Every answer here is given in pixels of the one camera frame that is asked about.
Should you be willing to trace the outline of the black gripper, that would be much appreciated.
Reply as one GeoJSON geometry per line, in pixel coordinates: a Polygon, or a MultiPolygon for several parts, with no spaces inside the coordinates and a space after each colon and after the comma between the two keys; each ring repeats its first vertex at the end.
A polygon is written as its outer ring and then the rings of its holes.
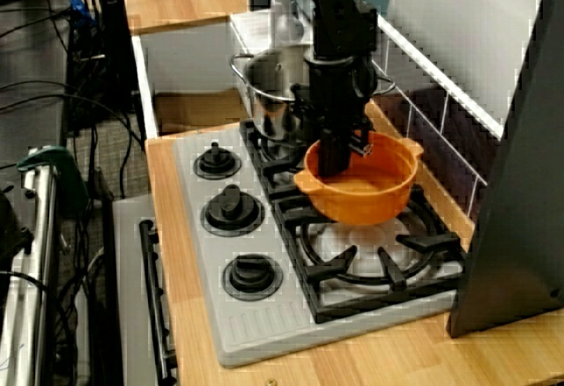
{"type": "Polygon", "coordinates": [[[318,174],[329,177],[348,168],[351,151],[361,157],[373,151],[371,130],[356,130],[376,89],[375,68],[367,56],[323,61],[305,55],[304,63],[308,80],[291,86],[293,112],[301,120],[305,137],[320,137],[318,174]]]}

